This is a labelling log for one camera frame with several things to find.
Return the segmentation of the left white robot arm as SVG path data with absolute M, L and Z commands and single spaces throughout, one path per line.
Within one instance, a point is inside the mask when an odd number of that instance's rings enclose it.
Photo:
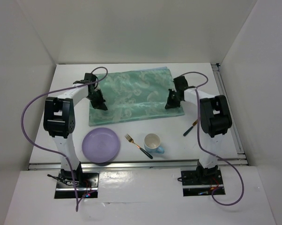
M 75 129 L 74 107 L 84 98 L 88 99 L 96 110 L 107 111 L 108 108 L 99 85 L 98 77 L 86 73 L 83 80 L 75 81 L 73 89 L 57 97 L 47 97 L 43 126 L 53 138 L 58 152 L 62 154 L 60 181 L 66 181 L 73 187 L 83 183 L 83 172 L 73 143 L 72 133 Z

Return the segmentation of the aluminium right side rail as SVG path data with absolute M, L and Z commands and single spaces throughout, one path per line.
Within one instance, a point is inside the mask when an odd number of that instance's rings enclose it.
M 230 103 L 229 103 L 228 94 L 227 94 L 227 91 L 226 91 L 226 88 L 224 86 L 223 79 L 222 79 L 222 76 L 221 76 L 220 64 L 219 63 L 211 63 L 211 68 L 212 68 L 212 71 L 213 71 L 213 74 L 214 74 L 214 77 L 215 77 L 215 81 L 216 81 L 219 93 L 221 95 L 224 95 L 227 99 L 227 104 L 228 104 L 228 108 L 229 108 L 230 115 L 231 115 L 232 126 L 231 126 L 230 129 L 231 129 L 231 133 L 232 133 L 232 139 L 234 141 L 234 145 L 236 147 L 236 152 L 237 152 L 237 159 L 233 159 L 232 161 L 234 161 L 234 163 L 232 163 L 232 164 L 234 164 L 236 166 L 248 166 L 249 165 L 248 160 L 247 160 L 246 154 L 244 152 L 243 145 L 241 143 L 239 132 L 237 130 L 237 127 L 236 127 L 236 124 L 235 124 L 235 121 L 234 121 L 233 113 L 231 111 L 231 106 L 230 106 Z

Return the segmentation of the purple plate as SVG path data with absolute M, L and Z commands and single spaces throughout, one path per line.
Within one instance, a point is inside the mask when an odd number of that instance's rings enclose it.
M 82 141 L 82 152 L 92 163 L 107 163 L 113 160 L 120 150 L 117 134 L 109 128 L 95 128 L 88 132 Z

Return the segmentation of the blue mug white inside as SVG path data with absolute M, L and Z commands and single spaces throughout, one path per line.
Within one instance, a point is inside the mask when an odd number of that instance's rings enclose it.
M 145 150 L 149 153 L 163 154 L 164 148 L 161 146 L 161 140 L 156 134 L 147 134 L 144 138 Z

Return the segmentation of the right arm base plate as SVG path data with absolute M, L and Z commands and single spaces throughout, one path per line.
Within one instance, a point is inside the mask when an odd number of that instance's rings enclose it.
M 177 178 L 183 186 L 220 186 L 223 185 L 221 171 L 217 170 L 216 174 L 200 176 L 195 170 L 181 171 L 181 176 Z

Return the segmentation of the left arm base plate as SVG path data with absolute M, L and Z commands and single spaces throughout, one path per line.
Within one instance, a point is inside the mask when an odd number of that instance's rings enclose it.
M 83 173 L 80 180 L 75 178 L 75 183 L 73 182 L 71 175 L 62 176 L 61 173 L 59 173 L 57 178 L 58 179 L 56 184 L 56 191 L 74 192 L 74 184 L 78 192 L 89 192 L 98 190 L 98 172 Z

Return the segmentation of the green patterned cloth napkin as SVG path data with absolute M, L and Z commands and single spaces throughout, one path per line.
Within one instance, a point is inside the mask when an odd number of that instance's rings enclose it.
M 167 67 L 109 73 L 99 83 L 107 110 L 89 108 L 89 126 L 184 115 L 180 106 L 165 109 L 173 77 Z

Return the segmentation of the aluminium rail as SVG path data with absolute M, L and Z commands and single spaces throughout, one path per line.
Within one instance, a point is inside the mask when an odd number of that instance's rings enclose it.
M 231 129 L 231 133 L 232 133 L 232 139 L 234 141 L 234 145 L 236 147 L 236 152 L 237 152 L 237 159 L 233 159 L 232 161 L 234 161 L 234 163 L 232 163 L 232 164 L 234 164 L 236 166 L 248 166 L 249 165 L 248 160 L 247 160 L 246 154 L 244 152 L 243 145 L 241 143 L 239 132 L 237 130 L 237 127 L 236 127 L 236 124 L 235 124 L 235 121 L 234 121 L 233 113 L 231 111 L 231 106 L 230 106 L 230 103 L 229 103 L 228 94 L 227 94 L 227 91 L 226 91 L 226 88 L 224 86 L 223 79 L 222 79 L 222 76 L 221 76 L 220 64 L 219 63 L 211 63 L 211 68 L 212 68 L 212 71 L 213 71 L 213 74 L 214 74 L 214 77 L 215 77 L 215 81 L 216 81 L 219 93 L 221 95 L 224 95 L 227 99 L 227 104 L 228 104 L 228 108 L 229 108 L 230 115 L 231 115 L 232 126 L 231 126 L 230 129 Z
M 141 168 L 170 168 L 170 167 L 196 167 L 196 160 L 183 161 L 151 161 L 151 162 L 131 162 L 131 163 L 110 163 L 93 164 L 82 163 L 83 170 L 101 170 L 101 169 L 141 169 Z M 59 170 L 60 164 L 30 164 L 28 170 Z

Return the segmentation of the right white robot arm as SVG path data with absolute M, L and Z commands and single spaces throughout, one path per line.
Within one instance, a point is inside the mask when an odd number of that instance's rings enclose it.
M 232 119 L 224 95 L 207 94 L 194 86 L 189 86 L 184 76 L 173 79 L 175 89 L 169 90 L 165 109 L 180 107 L 182 101 L 198 107 L 198 141 L 203 151 L 199 157 L 194 174 L 189 178 L 201 184 L 207 183 L 216 176 L 218 170 L 218 154 L 222 140 L 232 126 Z

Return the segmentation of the aluminium front rail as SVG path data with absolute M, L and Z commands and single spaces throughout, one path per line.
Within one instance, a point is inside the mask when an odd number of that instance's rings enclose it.
M 141 169 L 141 168 L 170 168 L 170 167 L 196 167 L 196 160 L 183 161 L 151 161 L 151 162 L 131 162 L 131 163 L 110 163 L 93 164 L 82 163 L 83 170 L 101 170 L 101 169 Z M 59 170 L 60 164 L 30 164 L 28 170 Z

